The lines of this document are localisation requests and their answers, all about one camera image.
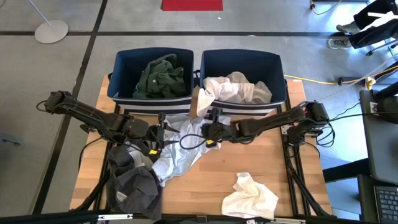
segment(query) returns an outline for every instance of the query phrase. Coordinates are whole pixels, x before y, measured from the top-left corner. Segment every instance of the person's leg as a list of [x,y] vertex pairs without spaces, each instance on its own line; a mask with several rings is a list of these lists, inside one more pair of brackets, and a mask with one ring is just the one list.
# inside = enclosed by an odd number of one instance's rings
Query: person's leg
[[366,6],[357,15],[354,15],[355,24],[363,29],[374,22],[378,17],[368,16],[368,12],[387,13],[391,11],[390,3],[394,0],[376,0],[372,4]]
[[357,15],[354,15],[354,22],[347,25],[337,25],[336,29],[340,32],[357,34],[378,19],[377,17],[368,16],[368,12],[387,13],[391,11],[391,6],[389,5],[391,3],[395,4],[394,0],[376,0],[362,9]]
[[349,37],[349,41],[355,49],[358,49],[386,40],[396,32],[398,32],[398,19],[392,19],[381,26],[370,27],[365,31],[352,35]]

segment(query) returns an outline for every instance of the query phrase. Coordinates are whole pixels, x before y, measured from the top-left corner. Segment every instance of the white lamp base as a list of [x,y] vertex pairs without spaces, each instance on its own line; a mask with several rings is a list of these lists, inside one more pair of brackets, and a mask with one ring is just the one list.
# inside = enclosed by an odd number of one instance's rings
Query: white lamp base
[[62,40],[69,31],[68,24],[60,20],[49,21],[52,28],[44,22],[35,31],[35,38],[42,44],[52,44]]

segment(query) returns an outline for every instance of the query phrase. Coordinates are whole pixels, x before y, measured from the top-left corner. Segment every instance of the black pants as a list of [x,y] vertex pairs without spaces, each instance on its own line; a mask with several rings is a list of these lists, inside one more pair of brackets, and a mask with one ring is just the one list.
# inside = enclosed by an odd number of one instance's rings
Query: black pants
[[[377,17],[368,16],[368,12],[387,13],[393,11],[397,13],[398,10],[394,1],[395,0],[376,0],[372,4],[366,6],[361,12],[354,16],[356,25],[360,29],[363,29],[378,19]],[[370,27],[367,30],[352,35],[349,41],[355,49],[358,49],[386,40],[392,37],[396,32],[398,32],[398,19],[392,19],[381,26]]]

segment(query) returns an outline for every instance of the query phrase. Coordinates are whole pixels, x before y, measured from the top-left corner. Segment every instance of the wooden table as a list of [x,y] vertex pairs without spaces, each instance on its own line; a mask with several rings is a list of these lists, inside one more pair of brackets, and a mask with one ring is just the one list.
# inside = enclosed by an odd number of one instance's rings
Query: wooden table
[[[288,80],[287,83],[292,107],[305,100],[300,80]],[[115,103],[106,96],[107,89],[108,79],[104,77],[96,108],[112,113]],[[156,116],[136,117],[150,124],[157,122]],[[97,133],[90,133],[87,142],[98,137]],[[313,139],[306,141],[315,144]],[[100,140],[86,148],[70,208],[79,206],[98,183],[105,147],[106,142]],[[331,214],[318,152],[311,146],[303,145],[300,155],[306,186],[322,208]],[[249,172],[256,182],[264,184],[279,197],[276,217],[293,216],[279,128],[264,131],[249,145],[223,142],[220,150],[204,154],[186,174],[168,180],[163,193],[162,213],[221,215],[223,199],[234,192],[237,172]],[[295,189],[298,210],[303,213],[301,194],[297,186]],[[101,208],[104,208],[105,197],[103,194]]]

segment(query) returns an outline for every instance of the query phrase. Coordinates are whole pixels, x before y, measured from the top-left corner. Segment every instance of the sneaker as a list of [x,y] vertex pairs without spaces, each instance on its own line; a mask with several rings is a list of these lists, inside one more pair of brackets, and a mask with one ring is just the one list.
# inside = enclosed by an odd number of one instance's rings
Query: sneaker
[[326,42],[330,49],[349,49],[351,43],[348,39],[328,39]]
[[340,32],[350,33],[351,35],[361,32],[361,29],[355,24],[355,22],[347,25],[337,25],[336,29]]

